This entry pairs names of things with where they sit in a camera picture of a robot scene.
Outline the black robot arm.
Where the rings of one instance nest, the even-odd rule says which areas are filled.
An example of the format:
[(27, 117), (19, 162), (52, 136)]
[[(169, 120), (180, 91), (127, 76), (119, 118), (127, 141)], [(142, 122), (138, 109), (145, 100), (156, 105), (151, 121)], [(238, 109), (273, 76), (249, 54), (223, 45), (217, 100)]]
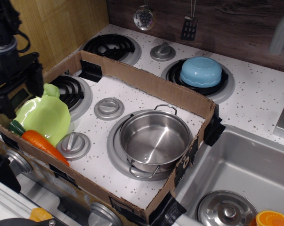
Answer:
[(25, 85), (28, 92), (41, 97), (43, 94), (42, 65), (39, 53), (27, 53), (30, 44), (17, 49), (16, 36), (26, 40), (27, 35), (19, 30), (19, 13), (9, 0), (0, 0), (0, 113), (13, 119), (16, 117), (13, 91)]

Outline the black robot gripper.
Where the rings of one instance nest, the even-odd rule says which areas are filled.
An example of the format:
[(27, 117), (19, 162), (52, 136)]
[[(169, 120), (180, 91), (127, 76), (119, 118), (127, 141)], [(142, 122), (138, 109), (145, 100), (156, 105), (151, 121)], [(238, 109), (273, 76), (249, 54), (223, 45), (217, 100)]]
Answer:
[(44, 92), (42, 65), (39, 53), (32, 52), (19, 56), (14, 49), (0, 49), (0, 113), (9, 119), (16, 117), (8, 95), (16, 88), (25, 84), (28, 91), (37, 97)]

